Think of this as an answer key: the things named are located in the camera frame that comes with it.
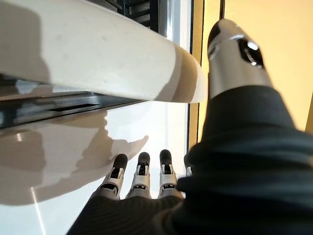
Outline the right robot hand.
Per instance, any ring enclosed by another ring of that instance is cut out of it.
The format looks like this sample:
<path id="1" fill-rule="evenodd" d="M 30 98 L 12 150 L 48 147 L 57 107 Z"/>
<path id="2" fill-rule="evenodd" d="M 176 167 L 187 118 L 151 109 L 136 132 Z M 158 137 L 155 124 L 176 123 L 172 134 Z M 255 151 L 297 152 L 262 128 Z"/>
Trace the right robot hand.
<path id="1" fill-rule="evenodd" d="M 310 235 L 313 137 L 296 129 L 256 43 L 233 21 L 208 38 L 209 95 L 191 175 L 153 200 L 98 189 L 70 235 Z"/>

